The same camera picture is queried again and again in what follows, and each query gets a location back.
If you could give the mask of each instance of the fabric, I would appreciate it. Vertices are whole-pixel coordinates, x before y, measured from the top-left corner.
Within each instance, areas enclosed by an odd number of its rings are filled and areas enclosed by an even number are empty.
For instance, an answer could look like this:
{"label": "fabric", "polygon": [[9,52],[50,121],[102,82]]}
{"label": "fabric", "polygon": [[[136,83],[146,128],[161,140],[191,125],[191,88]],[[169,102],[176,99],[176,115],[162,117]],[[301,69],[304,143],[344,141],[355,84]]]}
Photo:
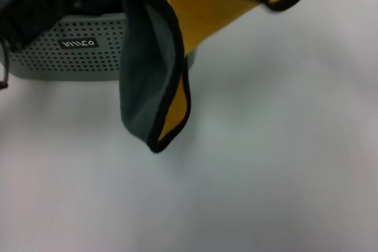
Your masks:
{"label": "fabric", "polygon": [[128,19],[120,72],[125,127],[153,152],[182,131],[191,108],[193,50],[260,3],[283,11],[300,0],[122,0]]}

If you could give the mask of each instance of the gray perforated casing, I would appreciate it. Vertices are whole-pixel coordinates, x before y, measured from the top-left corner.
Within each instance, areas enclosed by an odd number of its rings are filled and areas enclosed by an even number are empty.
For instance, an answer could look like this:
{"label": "gray perforated casing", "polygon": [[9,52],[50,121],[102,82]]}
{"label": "gray perforated casing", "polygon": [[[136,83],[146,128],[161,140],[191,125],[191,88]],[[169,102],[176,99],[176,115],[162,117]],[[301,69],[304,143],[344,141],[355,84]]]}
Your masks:
{"label": "gray perforated casing", "polygon": [[[19,78],[54,81],[118,80],[125,14],[67,16],[26,49],[10,53],[10,72]],[[95,38],[98,47],[62,49],[58,40]]]}

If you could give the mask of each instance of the white background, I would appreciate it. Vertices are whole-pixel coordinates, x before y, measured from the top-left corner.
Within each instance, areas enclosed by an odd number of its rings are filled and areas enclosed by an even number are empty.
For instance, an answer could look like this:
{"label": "white background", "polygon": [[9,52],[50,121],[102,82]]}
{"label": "white background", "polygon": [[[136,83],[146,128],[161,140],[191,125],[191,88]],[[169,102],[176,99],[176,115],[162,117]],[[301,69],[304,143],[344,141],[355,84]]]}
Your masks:
{"label": "white background", "polygon": [[117,82],[0,92],[2,252],[378,251],[378,2],[258,8],[201,45],[153,155]]}

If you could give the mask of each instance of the white surface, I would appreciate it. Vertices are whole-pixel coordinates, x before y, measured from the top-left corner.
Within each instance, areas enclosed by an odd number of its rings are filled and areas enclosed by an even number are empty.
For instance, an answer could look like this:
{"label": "white surface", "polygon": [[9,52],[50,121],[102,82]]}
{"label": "white surface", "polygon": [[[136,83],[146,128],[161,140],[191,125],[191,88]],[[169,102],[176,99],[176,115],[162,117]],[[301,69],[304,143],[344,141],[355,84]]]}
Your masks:
{"label": "white surface", "polygon": [[256,9],[207,40],[161,155],[116,83],[0,92],[2,252],[378,250],[378,2]]}

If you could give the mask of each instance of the black label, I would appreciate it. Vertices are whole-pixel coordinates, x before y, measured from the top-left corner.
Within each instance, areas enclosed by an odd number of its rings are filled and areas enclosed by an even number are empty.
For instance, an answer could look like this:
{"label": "black label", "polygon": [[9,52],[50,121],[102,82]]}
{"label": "black label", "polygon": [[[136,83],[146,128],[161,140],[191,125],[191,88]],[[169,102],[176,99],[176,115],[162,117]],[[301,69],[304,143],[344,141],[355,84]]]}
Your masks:
{"label": "black label", "polygon": [[68,38],[57,41],[60,47],[64,50],[99,47],[99,44],[95,38]]}

